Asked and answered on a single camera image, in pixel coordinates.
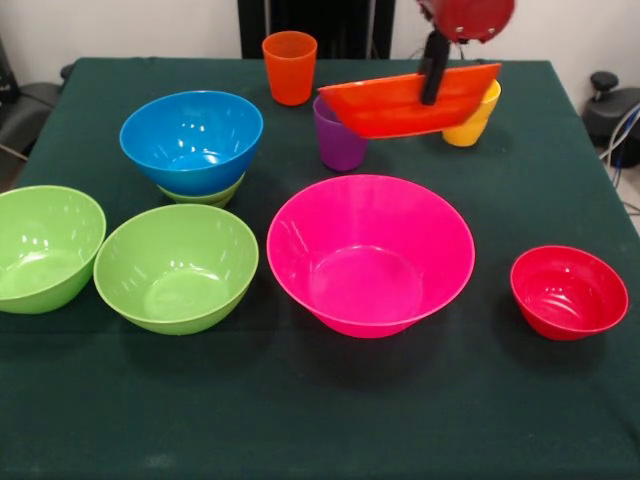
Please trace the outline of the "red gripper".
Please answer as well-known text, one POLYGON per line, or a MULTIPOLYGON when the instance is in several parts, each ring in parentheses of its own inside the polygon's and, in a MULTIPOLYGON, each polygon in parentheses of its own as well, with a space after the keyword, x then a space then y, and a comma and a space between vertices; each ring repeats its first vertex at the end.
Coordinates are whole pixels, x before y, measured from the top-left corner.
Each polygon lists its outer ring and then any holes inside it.
POLYGON ((436 30, 427 37, 418 73, 424 76, 421 103, 436 103, 449 58, 449 40, 454 43, 486 43, 507 26, 515 10, 514 0, 419 1, 423 15, 436 30))

